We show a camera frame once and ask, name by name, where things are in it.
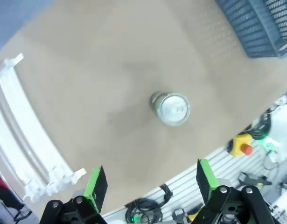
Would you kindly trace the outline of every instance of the black cable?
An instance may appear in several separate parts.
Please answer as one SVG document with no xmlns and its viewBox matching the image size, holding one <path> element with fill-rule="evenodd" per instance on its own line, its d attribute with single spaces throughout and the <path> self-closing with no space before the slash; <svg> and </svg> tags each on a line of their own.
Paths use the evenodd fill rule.
<svg viewBox="0 0 287 224">
<path fill-rule="evenodd" d="M 250 134 L 253 139 L 261 140 L 265 138 L 271 130 L 271 110 L 268 109 L 259 118 L 259 123 L 255 126 L 249 125 L 244 132 Z"/>
<path fill-rule="evenodd" d="M 157 203 L 152 199 L 138 198 L 126 205 L 125 219 L 127 223 L 135 223 L 135 215 L 140 216 L 140 223 L 143 223 L 144 219 L 147 220 L 148 224 L 162 222 L 161 207 L 170 200 L 173 193 L 166 184 L 161 185 L 160 188 L 165 192 L 163 202 Z"/>
<path fill-rule="evenodd" d="M 267 113 L 271 114 L 273 111 L 275 111 L 280 105 L 276 105 L 273 109 L 270 108 L 270 111 L 267 111 Z"/>
</svg>

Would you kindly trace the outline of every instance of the blue plastic crate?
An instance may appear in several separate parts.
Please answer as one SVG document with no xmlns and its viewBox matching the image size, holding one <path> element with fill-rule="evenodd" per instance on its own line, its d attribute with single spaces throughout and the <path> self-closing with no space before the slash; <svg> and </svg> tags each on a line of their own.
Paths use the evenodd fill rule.
<svg viewBox="0 0 287 224">
<path fill-rule="evenodd" d="M 249 57 L 287 55 L 287 0 L 216 2 Z"/>
</svg>

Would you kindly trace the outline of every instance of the wooden table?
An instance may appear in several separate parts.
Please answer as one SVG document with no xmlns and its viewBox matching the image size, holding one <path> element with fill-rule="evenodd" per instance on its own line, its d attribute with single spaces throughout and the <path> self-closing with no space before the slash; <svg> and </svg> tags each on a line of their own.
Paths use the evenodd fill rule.
<svg viewBox="0 0 287 224">
<path fill-rule="evenodd" d="M 287 58 L 248 58 L 214 0 L 58 0 L 0 60 L 21 52 L 22 86 L 67 162 L 104 166 L 102 213 L 195 164 L 287 90 Z M 187 96 L 184 125 L 156 118 L 155 91 Z M 30 207 L 41 215 L 47 201 Z"/>
</svg>

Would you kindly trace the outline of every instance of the red object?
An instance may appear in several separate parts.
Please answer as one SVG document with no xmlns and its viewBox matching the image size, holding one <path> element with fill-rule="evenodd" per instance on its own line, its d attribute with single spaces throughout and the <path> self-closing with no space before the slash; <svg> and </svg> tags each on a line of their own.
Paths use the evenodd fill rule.
<svg viewBox="0 0 287 224">
<path fill-rule="evenodd" d="M 4 183 L 4 181 L 3 181 L 3 179 L 2 179 L 1 177 L 0 177 L 0 188 L 5 188 L 5 189 L 8 189 L 8 190 L 9 190 L 7 184 Z"/>
<path fill-rule="evenodd" d="M 248 144 L 243 144 L 241 146 L 241 151 L 245 153 L 246 155 L 251 155 L 251 153 L 253 152 L 253 147 Z"/>
</svg>

